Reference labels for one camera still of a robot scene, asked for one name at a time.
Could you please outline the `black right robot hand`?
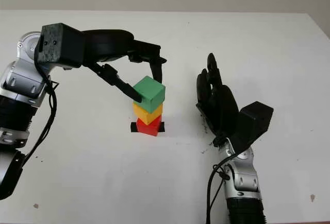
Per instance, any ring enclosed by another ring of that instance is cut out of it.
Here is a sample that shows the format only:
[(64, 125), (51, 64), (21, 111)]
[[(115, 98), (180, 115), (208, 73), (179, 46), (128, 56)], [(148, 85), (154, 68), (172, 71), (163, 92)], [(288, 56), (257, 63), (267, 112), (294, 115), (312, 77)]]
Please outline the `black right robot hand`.
[(207, 57), (207, 67), (197, 76), (196, 93), (196, 107), (215, 135), (212, 144), (220, 147), (234, 134), (239, 110), (232, 91), (222, 82), (212, 53)]

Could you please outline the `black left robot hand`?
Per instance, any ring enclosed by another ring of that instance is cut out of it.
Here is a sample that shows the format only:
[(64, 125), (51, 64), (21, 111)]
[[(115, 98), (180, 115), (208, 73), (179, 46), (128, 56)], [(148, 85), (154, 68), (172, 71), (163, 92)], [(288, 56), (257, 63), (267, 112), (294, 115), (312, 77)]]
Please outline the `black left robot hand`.
[(162, 65), (166, 59), (160, 56), (161, 46), (134, 39), (134, 35), (120, 29), (86, 30), (83, 66), (96, 73), (110, 85), (117, 87), (132, 100), (141, 103), (142, 96), (118, 75), (110, 62), (127, 56), (130, 62), (149, 64), (153, 79), (162, 83)]

